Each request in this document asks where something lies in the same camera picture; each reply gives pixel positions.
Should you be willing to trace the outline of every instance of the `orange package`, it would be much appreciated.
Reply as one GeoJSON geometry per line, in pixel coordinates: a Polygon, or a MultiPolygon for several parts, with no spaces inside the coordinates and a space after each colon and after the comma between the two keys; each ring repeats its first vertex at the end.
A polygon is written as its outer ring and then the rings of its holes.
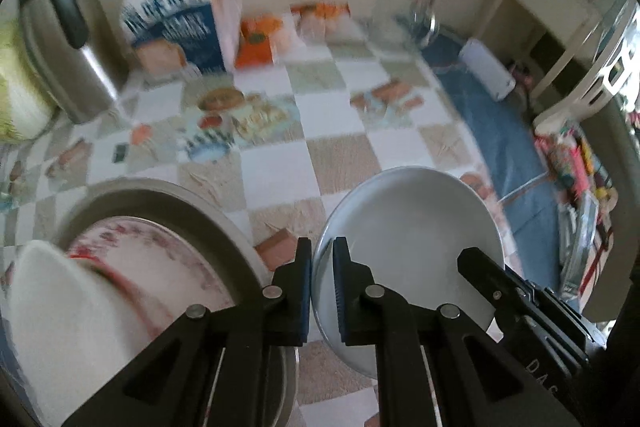
{"type": "Polygon", "coordinates": [[[240,37],[238,69],[276,64],[283,55],[305,45],[296,33],[291,13],[242,19],[240,37]]]}
{"type": "Polygon", "coordinates": [[[291,12],[300,16],[298,33],[300,38],[309,44],[364,40],[364,33],[351,18],[347,3],[298,4],[291,6],[291,12]]]}

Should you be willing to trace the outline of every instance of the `snack package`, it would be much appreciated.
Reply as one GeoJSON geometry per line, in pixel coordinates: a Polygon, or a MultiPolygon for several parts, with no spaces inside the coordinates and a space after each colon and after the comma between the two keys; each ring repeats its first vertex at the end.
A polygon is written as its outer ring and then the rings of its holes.
{"type": "Polygon", "coordinates": [[[305,43],[296,33],[298,18],[289,12],[242,19],[236,68],[277,64],[283,55],[303,48],[305,43]]]}
{"type": "Polygon", "coordinates": [[[233,71],[241,0],[124,0],[120,25],[156,79],[233,71]]]}
{"type": "Polygon", "coordinates": [[[307,44],[340,44],[365,39],[362,29],[351,18],[346,3],[299,4],[291,6],[291,12],[300,16],[298,33],[307,44]]]}

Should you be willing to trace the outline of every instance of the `metal rivet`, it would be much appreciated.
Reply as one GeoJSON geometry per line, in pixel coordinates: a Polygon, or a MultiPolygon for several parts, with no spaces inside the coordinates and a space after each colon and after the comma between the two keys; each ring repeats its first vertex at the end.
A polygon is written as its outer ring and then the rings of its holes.
{"type": "Polygon", "coordinates": [[[190,319],[197,320],[203,318],[206,312],[207,309],[202,304],[192,304],[187,308],[186,314],[190,319]]]}
{"type": "Polygon", "coordinates": [[[385,289],[379,284],[370,284],[364,290],[372,299],[380,299],[385,294],[385,289]]]}
{"type": "Polygon", "coordinates": [[[277,299],[282,295],[282,288],[280,286],[267,286],[262,290],[262,295],[267,297],[268,299],[277,299]]]}
{"type": "Polygon", "coordinates": [[[460,308],[455,304],[443,304],[440,307],[440,314],[447,319],[456,319],[460,317],[460,308]]]}

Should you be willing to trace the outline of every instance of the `blue fabric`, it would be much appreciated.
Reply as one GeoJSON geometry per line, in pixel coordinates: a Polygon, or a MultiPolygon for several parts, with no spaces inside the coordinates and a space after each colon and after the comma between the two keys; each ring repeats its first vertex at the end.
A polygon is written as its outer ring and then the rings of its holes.
{"type": "MultiPolygon", "coordinates": [[[[495,102],[458,62],[461,46],[440,35],[422,56],[476,138],[499,198],[546,172],[527,125],[513,107],[495,102]]],[[[557,289],[559,237],[554,188],[544,182],[505,206],[526,279],[557,289]]]]}

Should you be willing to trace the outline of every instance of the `stainless steel kettle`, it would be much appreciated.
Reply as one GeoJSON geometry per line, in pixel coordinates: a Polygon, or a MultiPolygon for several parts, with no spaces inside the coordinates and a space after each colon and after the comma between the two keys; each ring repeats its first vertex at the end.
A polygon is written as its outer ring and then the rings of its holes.
{"type": "Polygon", "coordinates": [[[74,123],[111,107],[128,68],[99,0],[19,0],[20,30],[45,88],[74,123]]]}

